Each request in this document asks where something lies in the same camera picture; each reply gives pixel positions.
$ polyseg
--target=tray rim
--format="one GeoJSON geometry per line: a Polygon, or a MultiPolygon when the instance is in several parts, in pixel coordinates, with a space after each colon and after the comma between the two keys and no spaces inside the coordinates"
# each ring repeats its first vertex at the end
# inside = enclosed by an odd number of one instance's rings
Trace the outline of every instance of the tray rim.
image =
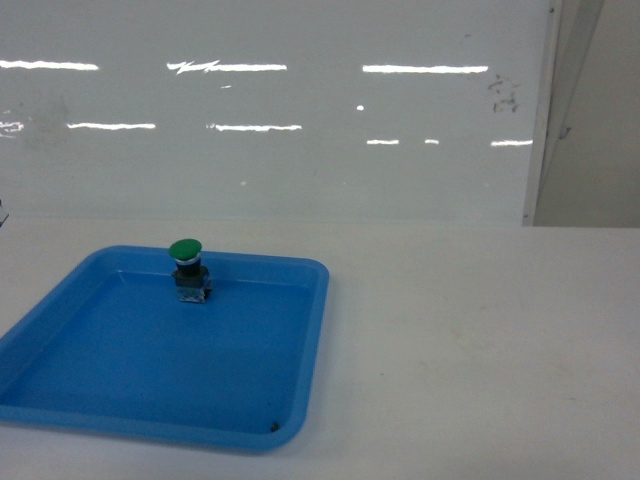
{"type": "MultiPolygon", "coordinates": [[[[81,260],[63,279],[52,288],[36,305],[5,335],[0,337],[0,353],[14,347],[20,335],[36,322],[40,315],[48,308],[55,306],[60,294],[74,285],[82,274],[86,273],[95,263],[113,255],[167,255],[167,249],[161,247],[145,247],[134,245],[113,245],[101,248],[83,260],[81,260]]],[[[0,403],[0,423],[28,425],[41,429],[61,429],[77,433],[92,433],[97,435],[109,435],[116,437],[137,438],[147,441],[163,443],[190,444],[194,446],[222,447],[248,451],[264,451],[278,448],[291,440],[304,424],[307,408],[311,396],[311,386],[315,370],[315,361],[320,331],[324,316],[324,307],[328,293],[329,271],[317,260],[276,255],[261,255],[251,253],[203,251],[202,258],[217,259],[220,261],[260,261],[268,264],[288,264],[294,267],[304,267],[313,271],[315,288],[312,290],[312,301],[309,309],[309,322],[305,333],[304,346],[300,357],[299,373],[293,390],[292,408],[287,422],[276,432],[249,433],[229,430],[212,429],[206,427],[188,426],[165,422],[152,422],[146,420],[129,419],[122,417],[107,417],[101,415],[82,414],[76,412],[64,412],[60,410],[44,410],[31,407],[21,407],[0,403]]],[[[97,283],[95,290],[102,286],[104,279],[119,272],[131,272],[142,274],[155,274],[155,272],[140,272],[127,269],[104,269],[100,275],[101,281],[97,283]]],[[[28,367],[26,363],[20,371],[6,382],[7,388],[20,377],[28,367]]]]}

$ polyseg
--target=green push button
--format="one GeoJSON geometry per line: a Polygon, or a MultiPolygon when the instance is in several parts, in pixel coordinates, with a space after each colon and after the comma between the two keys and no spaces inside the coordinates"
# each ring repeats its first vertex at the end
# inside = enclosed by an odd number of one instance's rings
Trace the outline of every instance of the green push button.
{"type": "Polygon", "coordinates": [[[202,244],[198,240],[184,238],[169,247],[169,255],[176,260],[184,262],[195,258],[200,253],[200,250],[202,250],[202,244]]]}

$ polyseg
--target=white table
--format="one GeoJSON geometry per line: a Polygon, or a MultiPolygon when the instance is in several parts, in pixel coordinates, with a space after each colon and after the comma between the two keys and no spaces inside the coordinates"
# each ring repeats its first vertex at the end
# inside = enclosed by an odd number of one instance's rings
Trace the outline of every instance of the white table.
{"type": "Polygon", "coordinates": [[[10,217],[0,333],[113,244],[331,272],[309,413],[247,455],[0,425],[2,479],[640,478],[640,231],[10,217]]]}

